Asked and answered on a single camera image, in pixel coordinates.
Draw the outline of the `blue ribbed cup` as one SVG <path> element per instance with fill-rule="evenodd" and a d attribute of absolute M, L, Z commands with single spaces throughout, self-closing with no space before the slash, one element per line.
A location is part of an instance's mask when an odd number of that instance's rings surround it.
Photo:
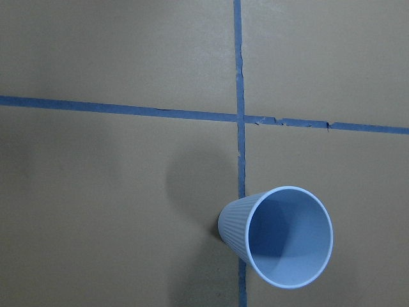
<path fill-rule="evenodd" d="M 334 243 L 330 216 L 311 192 L 282 186 L 226 205 L 221 239 L 272 286 L 296 289 L 326 268 Z"/>

